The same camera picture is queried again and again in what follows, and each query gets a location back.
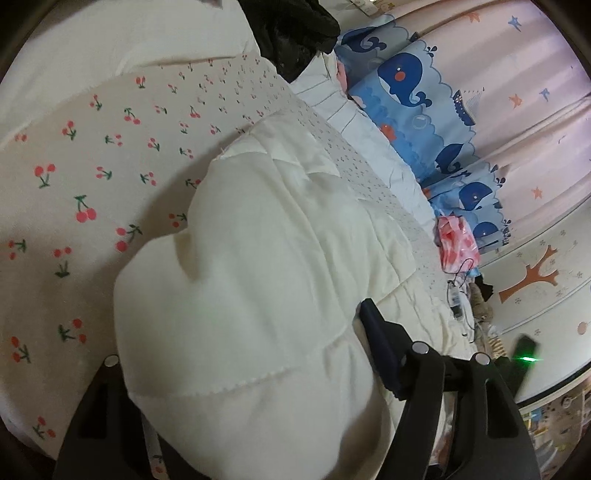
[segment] blanket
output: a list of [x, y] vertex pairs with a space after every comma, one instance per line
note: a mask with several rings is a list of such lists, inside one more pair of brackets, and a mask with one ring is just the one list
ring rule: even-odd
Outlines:
[[367, 297], [415, 340], [473, 352], [396, 221], [349, 187], [301, 118], [273, 114], [211, 163], [186, 230], [120, 273], [129, 395], [212, 478], [372, 478], [402, 403], [372, 371], [355, 317]]

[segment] blue star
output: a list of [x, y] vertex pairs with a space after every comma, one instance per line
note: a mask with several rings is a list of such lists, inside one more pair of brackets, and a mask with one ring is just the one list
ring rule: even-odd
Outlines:
[[514, 17], [513, 15], [511, 16], [511, 20], [509, 20], [507, 22], [509, 25], [513, 25], [517, 30], [519, 30], [519, 27], [523, 27], [523, 25], [521, 25], [519, 23], [519, 21], [517, 20], [517, 17]]

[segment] cartoon whale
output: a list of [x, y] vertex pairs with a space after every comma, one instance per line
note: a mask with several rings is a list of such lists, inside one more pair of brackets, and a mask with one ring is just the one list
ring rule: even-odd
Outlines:
[[481, 222], [472, 229], [474, 238], [482, 238], [497, 233], [499, 228], [492, 222]]
[[473, 181], [460, 190], [458, 197], [462, 209], [471, 212], [472, 210], [482, 208], [479, 207], [478, 204], [484, 197], [491, 193], [492, 189], [490, 187], [479, 181]]
[[390, 95], [396, 95], [402, 105], [413, 107], [424, 103], [425, 107], [430, 107], [433, 104], [425, 92], [417, 92], [418, 102], [411, 100], [413, 90], [423, 78], [423, 64], [415, 55], [396, 54], [378, 67], [378, 76], [390, 86]]
[[381, 42], [378, 37], [369, 37], [365, 40], [365, 36], [372, 30], [375, 30], [375, 27], [365, 27], [347, 32], [343, 35], [340, 43], [341, 45], [347, 45], [352, 51], [357, 53], [364, 53], [375, 48], [378, 50], [385, 49], [387, 45], [384, 42]]
[[461, 143], [452, 143], [439, 152], [439, 155], [435, 159], [435, 166], [439, 169], [441, 173], [449, 175], [452, 173], [456, 173], [462, 169], [462, 166], [458, 161], [453, 164], [453, 170], [449, 169], [449, 167], [452, 164], [452, 161], [454, 161], [456, 157], [460, 154], [462, 146], [463, 145]]

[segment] wall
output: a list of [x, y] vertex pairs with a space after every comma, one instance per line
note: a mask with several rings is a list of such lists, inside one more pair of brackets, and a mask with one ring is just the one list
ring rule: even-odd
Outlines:
[[591, 199], [552, 228], [481, 268], [494, 287], [493, 324], [512, 348], [540, 343], [518, 400], [537, 395], [591, 361]]

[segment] black cloth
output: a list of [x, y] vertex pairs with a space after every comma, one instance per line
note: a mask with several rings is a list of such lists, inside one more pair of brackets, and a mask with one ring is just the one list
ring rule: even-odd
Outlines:
[[318, 51], [330, 53], [335, 47], [339, 23], [318, 0], [238, 1], [261, 55], [287, 82], [293, 82]]
[[484, 283], [484, 278], [482, 278], [482, 275], [478, 275], [477, 277], [475, 277], [474, 282], [476, 283], [476, 285], [478, 285], [478, 288], [480, 289], [480, 293], [482, 293], [482, 298], [484, 299], [484, 301], [488, 301], [488, 299], [492, 297], [494, 291], [493, 286]]

